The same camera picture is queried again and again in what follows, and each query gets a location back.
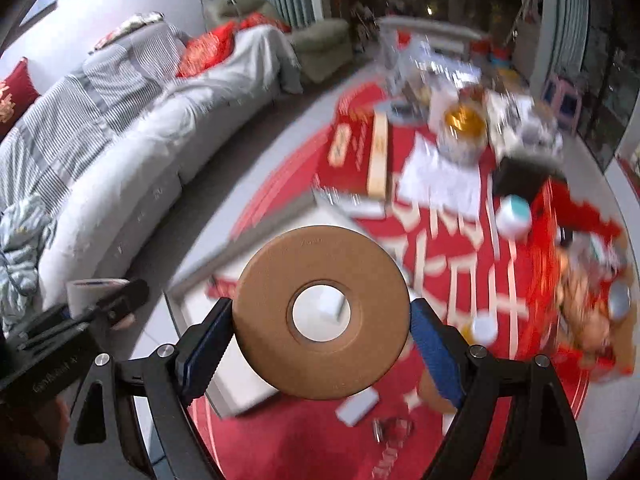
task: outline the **dark red pillow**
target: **dark red pillow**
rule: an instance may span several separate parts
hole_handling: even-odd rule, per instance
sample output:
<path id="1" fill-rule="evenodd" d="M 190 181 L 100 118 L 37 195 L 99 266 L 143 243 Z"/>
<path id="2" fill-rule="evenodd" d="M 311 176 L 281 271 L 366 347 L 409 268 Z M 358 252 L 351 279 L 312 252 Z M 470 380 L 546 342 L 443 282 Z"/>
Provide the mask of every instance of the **dark red pillow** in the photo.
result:
<path id="1" fill-rule="evenodd" d="M 240 23 L 240 30 L 257 27 L 258 25 L 273 25 L 273 27 L 279 28 L 284 33 L 291 32 L 291 27 L 289 27 L 285 22 L 281 22 L 280 20 L 275 20 L 273 18 L 267 18 L 264 14 L 260 14 L 260 12 L 253 12 L 242 20 Z"/>
<path id="2" fill-rule="evenodd" d="M 222 63 L 234 51 L 236 22 L 228 22 L 187 43 L 180 58 L 178 77 L 193 77 Z"/>
<path id="3" fill-rule="evenodd" d="M 27 58 L 23 57 L 4 81 L 0 81 L 0 141 L 40 94 L 33 87 Z"/>

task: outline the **gold lid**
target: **gold lid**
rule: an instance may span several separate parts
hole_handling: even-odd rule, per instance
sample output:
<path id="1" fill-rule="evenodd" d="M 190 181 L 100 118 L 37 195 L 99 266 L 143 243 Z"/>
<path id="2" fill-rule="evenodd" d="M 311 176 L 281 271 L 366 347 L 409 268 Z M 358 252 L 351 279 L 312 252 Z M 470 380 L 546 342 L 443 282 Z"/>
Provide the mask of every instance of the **gold lid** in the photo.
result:
<path id="1" fill-rule="evenodd" d="M 479 139 L 486 135 L 484 119 L 469 105 L 456 105 L 444 115 L 444 122 L 460 137 Z"/>

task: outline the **gray striped fabric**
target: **gray striped fabric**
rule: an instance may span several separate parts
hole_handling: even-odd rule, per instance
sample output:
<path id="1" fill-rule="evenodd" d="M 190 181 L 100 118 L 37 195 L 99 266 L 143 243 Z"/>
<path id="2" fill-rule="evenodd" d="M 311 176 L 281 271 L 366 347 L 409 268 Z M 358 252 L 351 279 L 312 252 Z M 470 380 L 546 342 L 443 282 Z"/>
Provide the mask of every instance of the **gray striped fabric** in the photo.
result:
<path id="1" fill-rule="evenodd" d="M 148 25 L 37 99 L 0 144 L 0 210 L 37 193 L 55 216 L 70 186 L 174 81 L 188 39 L 167 23 Z"/>

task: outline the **silver screw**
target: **silver screw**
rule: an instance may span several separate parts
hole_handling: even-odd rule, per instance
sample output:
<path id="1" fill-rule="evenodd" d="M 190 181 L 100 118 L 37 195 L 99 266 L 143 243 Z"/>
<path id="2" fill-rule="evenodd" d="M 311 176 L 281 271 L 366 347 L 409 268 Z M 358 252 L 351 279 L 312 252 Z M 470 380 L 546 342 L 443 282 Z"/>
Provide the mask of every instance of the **silver screw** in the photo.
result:
<path id="1" fill-rule="evenodd" d="M 111 359 L 109 357 L 109 354 L 100 354 L 96 356 L 94 363 L 96 363 L 98 366 L 104 366 L 109 362 L 109 359 Z"/>
<path id="2" fill-rule="evenodd" d="M 159 349 L 158 349 L 158 355 L 160 357 L 169 357 L 172 353 L 174 353 L 174 346 L 173 345 L 162 345 Z"/>
<path id="3" fill-rule="evenodd" d="M 551 361 L 549 360 L 549 358 L 546 355 L 542 355 L 542 354 L 536 355 L 536 358 L 533 360 L 541 368 L 546 368 L 551 364 Z"/>
<path id="4" fill-rule="evenodd" d="M 469 353 L 476 359 L 482 359 L 486 357 L 489 352 L 487 352 L 486 348 L 482 345 L 471 345 L 469 347 Z"/>

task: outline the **white bottle cap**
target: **white bottle cap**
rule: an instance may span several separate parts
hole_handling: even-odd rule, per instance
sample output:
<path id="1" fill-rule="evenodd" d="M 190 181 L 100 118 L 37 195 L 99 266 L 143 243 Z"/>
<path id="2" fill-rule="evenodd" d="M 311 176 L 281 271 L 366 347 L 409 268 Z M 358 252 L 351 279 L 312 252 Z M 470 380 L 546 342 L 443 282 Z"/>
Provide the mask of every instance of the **white bottle cap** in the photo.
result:
<path id="1" fill-rule="evenodd" d="M 498 339 L 498 320 L 488 312 L 478 314 L 471 322 L 471 337 L 475 344 L 491 346 Z"/>

